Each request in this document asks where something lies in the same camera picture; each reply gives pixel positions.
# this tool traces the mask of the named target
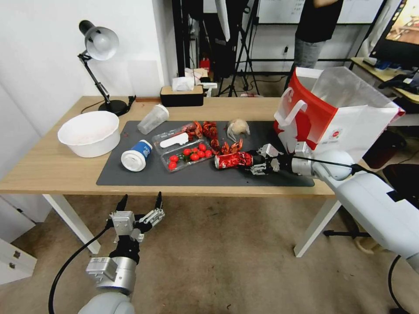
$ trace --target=blue label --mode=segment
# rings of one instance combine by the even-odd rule
[[[136,150],[137,152],[141,153],[144,158],[147,160],[147,157],[151,153],[151,147],[148,146],[146,143],[139,141],[137,144],[135,144],[131,150]]]

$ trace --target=monitor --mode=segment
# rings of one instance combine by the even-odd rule
[[[400,2],[370,56],[419,66],[419,0]]]

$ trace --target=whiteboard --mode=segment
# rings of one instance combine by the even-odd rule
[[[305,0],[261,0],[259,23],[298,24]],[[370,24],[383,0],[343,0],[339,24]]]

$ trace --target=white table leg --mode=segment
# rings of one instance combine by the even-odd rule
[[[43,194],[43,196],[83,243],[87,243],[94,237],[64,196],[51,194]],[[99,253],[99,242],[93,242],[88,246],[88,249],[93,254]]]
[[[297,242],[294,247],[294,253],[296,257],[302,257],[310,245],[314,242],[317,236],[323,231],[327,223],[336,214],[337,210],[341,206],[341,203],[335,198],[327,199],[319,213],[314,217],[310,226],[307,228],[304,236]]]

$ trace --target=lamp arm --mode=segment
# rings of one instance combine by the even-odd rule
[[[100,94],[104,97],[106,106],[110,106],[110,100],[109,100],[109,94],[106,88],[102,85],[101,82],[98,82],[95,75],[93,75],[92,71],[90,70],[89,66],[87,65],[87,62],[92,59],[87,54],[87,51],[82,52],[78,55],[80,61],[84,64],[84,67],[86,68],[87,72],[90,74],[90,77],[95,82],[96,88],[99,90]]]

